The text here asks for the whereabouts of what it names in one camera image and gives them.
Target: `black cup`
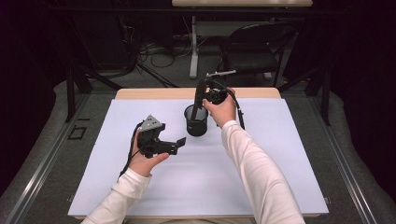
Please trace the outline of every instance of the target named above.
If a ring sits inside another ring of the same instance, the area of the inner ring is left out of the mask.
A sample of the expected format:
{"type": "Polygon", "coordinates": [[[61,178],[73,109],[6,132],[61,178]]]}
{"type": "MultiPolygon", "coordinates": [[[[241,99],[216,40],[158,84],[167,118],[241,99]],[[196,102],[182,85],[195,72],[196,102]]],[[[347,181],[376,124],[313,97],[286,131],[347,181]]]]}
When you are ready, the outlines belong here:
{"type": "Polygon", "coordinates": [[[202,136],[207,131],[207,115],[208,112],[206,108],[198,108],[195,120],[191,120],[192,109],[194,105],[189,105],[186,110],[184,110],[184,117],[187,121],[187,133],[191,136],[202,136]]]}

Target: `white long-sleeve shirt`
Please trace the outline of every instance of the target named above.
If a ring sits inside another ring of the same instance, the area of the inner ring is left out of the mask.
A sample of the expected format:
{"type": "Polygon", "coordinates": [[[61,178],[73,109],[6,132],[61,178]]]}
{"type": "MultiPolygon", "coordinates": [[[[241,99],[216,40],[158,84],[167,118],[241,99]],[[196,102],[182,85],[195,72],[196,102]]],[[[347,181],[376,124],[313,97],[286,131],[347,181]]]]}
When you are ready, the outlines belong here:
{"type": "MultiPolygon", "coordinates": [[[[257,223],[304,223],[285,176],[248,133],[231,120],[223,125],[221,138],[242,179],[257,223]]],[[[149,180],[128,169],[82,223],[121,223],[128,208],[143,196],[149,180]]]]}

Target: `person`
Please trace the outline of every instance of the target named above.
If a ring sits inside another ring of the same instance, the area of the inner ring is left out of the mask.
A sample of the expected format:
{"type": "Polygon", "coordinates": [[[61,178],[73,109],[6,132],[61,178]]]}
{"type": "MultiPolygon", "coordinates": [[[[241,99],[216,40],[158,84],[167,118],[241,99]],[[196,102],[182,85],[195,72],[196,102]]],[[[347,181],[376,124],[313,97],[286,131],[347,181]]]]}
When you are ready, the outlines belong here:
{"type": "MultiPolygon", "coordinates": [[[[304,223],[285,176],[265,150],[236,122],[233,98],[229,95],[219,105],[204,99],[204,107],[221,128],[222,144],[241,177],[256,222],[304,223]]],[[[133,151],[137,150],[135,141],[133,151]]],[[[137,153],[109,195],[82,223],[122,223],[127,209],[143,196],[151,179],[151,170],[168,157],[163,153],[148,159],[137,153]]]]}

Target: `desk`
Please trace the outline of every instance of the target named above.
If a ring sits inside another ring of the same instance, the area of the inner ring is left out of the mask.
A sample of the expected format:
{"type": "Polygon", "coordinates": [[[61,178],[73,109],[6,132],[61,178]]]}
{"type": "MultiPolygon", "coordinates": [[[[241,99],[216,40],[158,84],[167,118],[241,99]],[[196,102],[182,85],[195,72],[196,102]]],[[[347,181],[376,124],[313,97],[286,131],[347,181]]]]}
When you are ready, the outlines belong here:
{"type": "MultiPolygon", "coordinates": [[[[312,0],[173,0],[172,5],[174,7],[311,7],[312,0]]],[[[218,30],[223,29],[225,23],[218,23],[218,26],[214,28],[214,35],[218,35],[218,30]]],[[[233,25],[231,29],[228,29],[228,33],[224,35],[230,35],[232,30],[236,30],[238,26],[233,25]]],[[[197,48],[197,20],[195,16],[192,16],[191,22],[191,35],[192,35],[192,56],[191,56],[191,68],[190,78],[197,77],[197,66],[198,66],[198,48],[197,48]]],[[[210,35],[208,32],[203,32],[204,35],[210,35]]]]}
{"type": "MultiPolygon", "coordinates": [[[[303,214],[327,214],[289,109],[277,89],[235,90],[247,130],[278,163],[303,214]]],[[[145,196],[126,217],[252,217],[243,185],[226,156],[220,129],[213,119],[208,119],[208,130],[203,136],[187,134],[183,111],[193,103],[194,93],[194,88],[119,90],[107,111],[68,215],[85,217],[106,197],[126,162],[134,126],[151,114],[166,123],[160,134],[163,141],[186,136],[186,146],[153,169],[145,196]]]]}

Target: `chair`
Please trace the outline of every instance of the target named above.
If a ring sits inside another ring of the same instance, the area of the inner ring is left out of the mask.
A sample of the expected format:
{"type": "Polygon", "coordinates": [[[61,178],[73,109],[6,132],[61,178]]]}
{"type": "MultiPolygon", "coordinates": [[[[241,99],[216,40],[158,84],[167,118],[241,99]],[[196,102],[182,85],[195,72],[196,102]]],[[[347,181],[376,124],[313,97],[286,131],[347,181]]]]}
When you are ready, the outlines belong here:
{"type": "Polygon", "coordinates": [[[252,24],[234,31],[220,44],[222,71],[236,71],[236,75],[275,73],[276,87],[285,46],[297,35],[290,23],[252,24]]]}

